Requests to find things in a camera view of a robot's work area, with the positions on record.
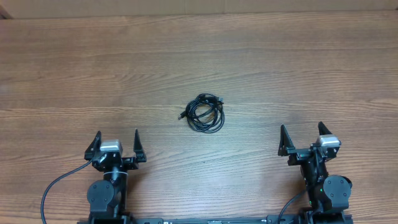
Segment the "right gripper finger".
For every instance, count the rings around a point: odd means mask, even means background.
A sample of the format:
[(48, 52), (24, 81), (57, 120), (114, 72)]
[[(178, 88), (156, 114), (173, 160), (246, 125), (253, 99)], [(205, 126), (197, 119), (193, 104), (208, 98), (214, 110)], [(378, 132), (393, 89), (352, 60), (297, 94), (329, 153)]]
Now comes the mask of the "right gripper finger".
[(332, 132), (325, 126), (322, 121), (318, 123), (318, 132), (320, 136), (332, 134)]
[(279, 156), (288, 156), (295, 150), (295, 146), (284, 124), (280, 127)]

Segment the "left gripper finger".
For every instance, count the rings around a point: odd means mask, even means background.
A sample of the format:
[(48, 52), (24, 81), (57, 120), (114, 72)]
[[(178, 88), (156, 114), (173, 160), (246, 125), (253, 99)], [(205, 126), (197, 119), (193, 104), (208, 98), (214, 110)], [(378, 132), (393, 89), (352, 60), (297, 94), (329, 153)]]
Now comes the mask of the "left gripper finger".
[(96, 133), (94, 140), (91, 142), (91, 144), (88, 146), (87, 150), (85, 151), (84, 160), (86, 161), (92, 160), (95, 154), (100, 150), (100, 145), (101, 145), (101, 131), (98, 131)]
[(133, 151), (136, 154), (136, 162), (137, 163), (142, 163), (142, 162), (147, 162), (146, 154), (144, 152), (144, 148), (141, 144), (141, 140), (139, 137), (139, 132), (137, 129), (135, 129), (134, 133), (134, 147)]

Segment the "black cable silver plugs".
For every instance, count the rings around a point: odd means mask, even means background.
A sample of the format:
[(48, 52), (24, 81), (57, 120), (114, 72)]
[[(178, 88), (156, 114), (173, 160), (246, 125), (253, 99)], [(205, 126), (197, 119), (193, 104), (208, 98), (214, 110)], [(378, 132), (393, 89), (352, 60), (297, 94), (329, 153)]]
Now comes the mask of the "black cable silver plugs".
[(201, 93), (190, 101), (181, 118), (185, 117), (191, 129), (196, 132), (213, 134), (218, 132), (225, 122), (223, 99), (209, 93)]

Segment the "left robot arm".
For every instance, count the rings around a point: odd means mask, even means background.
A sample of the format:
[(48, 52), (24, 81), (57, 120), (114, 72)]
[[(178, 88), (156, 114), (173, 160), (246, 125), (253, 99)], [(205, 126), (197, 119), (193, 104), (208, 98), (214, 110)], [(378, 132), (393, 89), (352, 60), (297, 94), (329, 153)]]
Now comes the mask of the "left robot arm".
[(96, 170), (103, 173), (103, 178), (93, 182), (87, 190), (90, 214), (78, 224), (123, 223), (137, 221), (126, 210), (128, 171), (136, 170), (139, 164), (146, 162), (138, 130), (134, 133), (135, 153), (132, 157), (123, 157), (123, 147), (118, 139), (103, 141), (98, 131), (94, 140), (85, 151), (84, 159)]

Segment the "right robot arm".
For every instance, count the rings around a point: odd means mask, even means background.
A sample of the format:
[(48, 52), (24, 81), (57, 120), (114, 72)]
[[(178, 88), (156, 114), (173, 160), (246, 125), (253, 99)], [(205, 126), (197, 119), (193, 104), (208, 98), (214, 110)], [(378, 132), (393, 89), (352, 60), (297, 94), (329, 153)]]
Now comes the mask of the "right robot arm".
[[(284, 205), (277, 223), (353, 223), (352, 216), (345, 214), (349, 208), (352, 181), (342, 175), (330, 175), (326, 169), (326, 163), (336, 157), (341, 141), (321, 121), (318, 132), (315, 143), (297, 149), (285, 125), (280, 127), (278, 155), (287, 156), (289, 166), (300, 166), (305, 190)], [(296, 215), (286, 215), (289, 205), (303, 194), (308, 195), (310, 206), (300, 209)]]

